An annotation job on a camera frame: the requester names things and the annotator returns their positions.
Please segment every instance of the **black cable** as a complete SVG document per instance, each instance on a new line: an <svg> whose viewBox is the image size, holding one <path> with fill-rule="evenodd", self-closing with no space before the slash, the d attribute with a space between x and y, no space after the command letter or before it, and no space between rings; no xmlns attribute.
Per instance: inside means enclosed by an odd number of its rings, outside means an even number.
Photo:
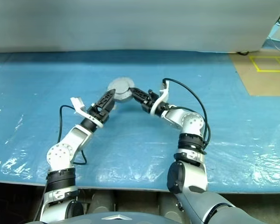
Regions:
<svg viewBox="0 0 280 224"><path fill-rule="evenodd" d="M39 215L39 213L40 213L40 211L41 211L42 203L43 203L43 197L44 197L44 195L45 195L45 193L46 193L46 189L47 189L47 183L46 183L46 185L45 185L45 188L43 189L41 201L40 201L40 203L39 203L39 205L38 205L36 214L35 214L34 219L33 219L34 222L36 221L36 219L37 219L37 217L38 217L38 215Z"/></svg>
<svg viewBox="0 0 280 224"><path fill-rule="evenodd" d="M61 133L62 133L62 108L64 107L68 107L72 110L75 110L74 107L72 106L68 106L68 105L62 105L60 108L59 108L59 135L58 135L58 140L57 140L57 143L60 142L61 140Z"/></svg>
<svg viewBox="0 0 280 224"><path fill-rule="evenodd" d="M192 110L192 109L189 109L189 108L187 108L187 107L184 107L184 106L175 106L175 107L171 107L171 108L169 108L169 111L171 111L171 110L177 110L177 109L184 109L184 110L187 110L187 111L191 111L191 112L197 113L196 111L194 111L194 110ZM203 140L203 141L204 141L204 148L206 148L207 145L209 144L209 142L210 142L210 136L211 136L209 124L206 124L206 123L205 123L205 125L207 126L208 136L207 136L207 140L206 140L206 141L205 141L205 139Z"/></svg>
<svg viewBox="0 0 280 224"><path fill-rule="evenodd" d="M84 155L84 151L83 150L81 150L81 154L83 156L84 162L73 162L74 164L76 164L76 165L85 165L87 163L87 159L86 159L86 156Z"/></svg>
<svg viewBox="0 0 280 224"><path fill-rule="evenodd" d="M57 140L57 143L60 142L61 140L61 134L62 134L62 109L64 107L67 107L67 108L70 108L72 110L75 110L74 107L72 106L68 106L68 105L62 105L60 108L59 108L59 135L58 135L58 140ZM82 153L82 157L84 159L84 162L73 162L73 164L76 164L76 165L85 165L87 163L87 159L86 159L86 156L84 154L84 151L81 150L81 153Z"/></svg>
<svg viewBox="0 0 280 224"><path fill-rule="evenodd" d="M199 97L198 97L189 87L187 87L184 83L181 83L181 82L179 82L179 81L177 81L177 80L175 80L175 79L172 79L172 78L164 78L164 79L163 79L163 83L166 83L166 82L165 82L166 80L172 81L172 82L174 82L174 83L177 83L177 84L181 85L183 88L187 89L190 93L192 93L192 95L197 99L197 101L199 102L199 104L200 104L200 106L201 106L201 108L202 108L202 110L203 110L203 113L204 113L204 120L205 120L205 127L207 127L207 126L208 126L208 122L207 122L206 110L205 110L205 108L204 108L203 103L202 103L201 100L199 99ZM205 139L205 137L206 137L206 129L204 130L203 139Z"/></svg>
<svg viewBox="0 0 280 224"><path fill-rule="evenodd" d="M247 52L237 52L239 55L243 55L243 56L246 56L246 55L248 55L248 51Z"/></svg>

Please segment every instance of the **white backdrop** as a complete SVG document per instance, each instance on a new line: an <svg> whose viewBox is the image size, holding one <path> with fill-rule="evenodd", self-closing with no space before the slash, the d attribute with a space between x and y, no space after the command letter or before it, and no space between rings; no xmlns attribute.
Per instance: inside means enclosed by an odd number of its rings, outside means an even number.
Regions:
<svg viewBox="0 0 280 224"><path fill-rule="evenodd" d="M0 52L254 51L280 0L0 0Z"/></svg>

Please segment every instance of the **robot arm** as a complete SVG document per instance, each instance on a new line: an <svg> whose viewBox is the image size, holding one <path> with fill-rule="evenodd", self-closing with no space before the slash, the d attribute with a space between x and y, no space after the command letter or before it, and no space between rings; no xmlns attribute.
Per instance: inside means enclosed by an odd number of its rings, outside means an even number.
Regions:
<svg viewBox="0 0 280 224"><path fill-rule="evenodd" d="M81 98L71 98L76 112L84 119L47 153L50 170L47 175L40 221L52 223L83 214L82 205L75 200L78 188L73 162L96 129L102 128L108 120L109 112L114 107L114 94L115 90L108 91L87 111Z"/></svg>
<svg viewBox="0 0 280 224"><path fill-rule="evenodd" d="M167 188L177 197L180 210L187 213L192 224L262 224L219 194L207 191L203 117L197 112L172 110L175 106L167 103L168 87L169 83L163 83L165 91L161 90L160 97L151 90L148 94L137 88L131 91L144 111L158 115L181 130L175 161L167 178Z"/></svg>

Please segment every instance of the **gray disc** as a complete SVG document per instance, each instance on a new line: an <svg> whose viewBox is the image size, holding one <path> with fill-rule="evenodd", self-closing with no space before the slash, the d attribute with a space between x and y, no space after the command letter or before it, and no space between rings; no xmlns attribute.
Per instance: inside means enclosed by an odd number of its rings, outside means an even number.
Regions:
<svg viewBox="0 0 280 224"><path fill-rule="evenodd" d="M132 93L129 88L135 87L132 79L128 77L120 77L113 80L109 85L107 90L115 89L114 99L118 102L128 101L132 98Z"/></svg>

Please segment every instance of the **table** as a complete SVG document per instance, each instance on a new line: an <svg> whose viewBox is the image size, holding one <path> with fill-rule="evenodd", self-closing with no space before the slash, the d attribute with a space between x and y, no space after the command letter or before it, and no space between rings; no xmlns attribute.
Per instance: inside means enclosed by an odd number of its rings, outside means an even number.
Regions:
<svg viewBox="0 0 280 224"><path fill-rule="evenodd" d="M212 131L206 149L209 190L280 192L280 97L248 95L228 54L185 51L0 54L0 182L44 185L59 107L77 96L89 106L123 76L155 92L164 77L171 77L197 93ZM202 113L174 83L169 102ZM65 109L63 134L81 120ZM116 104L84 149L88 164L77 166L76 183L81 188L167 190L178 135L137 102Z"/></svg>

